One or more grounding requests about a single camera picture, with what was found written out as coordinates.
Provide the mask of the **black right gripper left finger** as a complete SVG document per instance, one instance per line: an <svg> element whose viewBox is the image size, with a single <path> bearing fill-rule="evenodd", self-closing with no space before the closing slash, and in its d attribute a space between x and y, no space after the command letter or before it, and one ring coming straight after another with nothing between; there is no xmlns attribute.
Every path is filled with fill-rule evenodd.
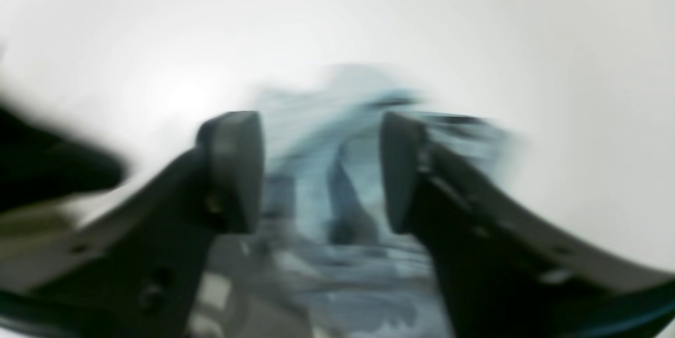
<svg viewBox="0 0 675 338"><path fill-rule="evenodd" d="M253 233L262 119L228 112L103 217L73 228L47 209L2 218L2 329L29 337L181 337L217 235Z"/></svg>

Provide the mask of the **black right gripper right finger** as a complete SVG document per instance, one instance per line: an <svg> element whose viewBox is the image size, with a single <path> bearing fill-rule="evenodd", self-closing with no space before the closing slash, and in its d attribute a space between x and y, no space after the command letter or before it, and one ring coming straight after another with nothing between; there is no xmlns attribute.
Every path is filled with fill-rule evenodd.
<svg viewBox="0 0 675 338"><path fill-rule="evenodd" d="M428 250L456 337L656 337L673 274L590 245L523 208L432 136L470 117L384 115L391 229Z"/></svg>

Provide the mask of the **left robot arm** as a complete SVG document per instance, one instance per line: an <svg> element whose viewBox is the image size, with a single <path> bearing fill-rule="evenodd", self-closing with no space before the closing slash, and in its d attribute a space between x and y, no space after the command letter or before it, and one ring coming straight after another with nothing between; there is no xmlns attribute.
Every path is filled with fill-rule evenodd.
<svg viewBox="0 0 675 338"><path fill-rule="evenodd" d="M119 158L1 111L1 210L118 186Z"/></svg>

